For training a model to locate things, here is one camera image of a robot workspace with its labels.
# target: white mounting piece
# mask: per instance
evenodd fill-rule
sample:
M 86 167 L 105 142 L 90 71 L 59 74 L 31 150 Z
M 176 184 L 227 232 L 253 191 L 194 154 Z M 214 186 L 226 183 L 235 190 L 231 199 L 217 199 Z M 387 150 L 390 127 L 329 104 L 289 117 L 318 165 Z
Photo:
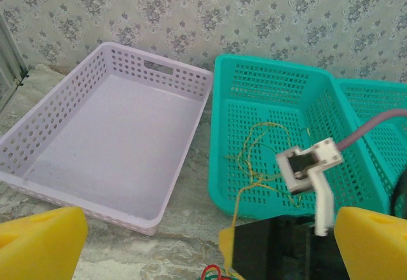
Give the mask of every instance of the white mounting piece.
M 290 158 L 304 157 L 293 170 Z M 315 234 L 326 236 L 334 225 L 334 197 L 324 171 L 343 162 L 343 157 L 332 138 L 315 143 L 306 150 L 294 146 L 276 156 L 281 175 L 292 194 L 314 191 L 316 195 Z M 302 167 L 303 162 L 311 162 Z

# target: purple cable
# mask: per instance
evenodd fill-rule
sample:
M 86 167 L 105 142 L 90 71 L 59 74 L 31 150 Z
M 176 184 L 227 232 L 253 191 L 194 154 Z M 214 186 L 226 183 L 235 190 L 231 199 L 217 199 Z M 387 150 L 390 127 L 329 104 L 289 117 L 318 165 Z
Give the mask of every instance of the purple cable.
M 383 113 L 379 113 L 378 115 L 374 116 L 372 119 L 367 121 L 365 124 L 360 126 L 353 133 L 351 133 L 351 135 L 349 135 L 347 138 L 339 142 L 336 145 L 336 147 L 338 148 L 339 151 L 347 149 L 349 146 L 354 144 L 358 139 L 362 138 L 371 129 L 374 129 L 377 125 L 379 125 L 383 121 L 394 118 L 396 116 L 405 116 L 407 118 L 407 109 L 392 109 L 385 111 Z

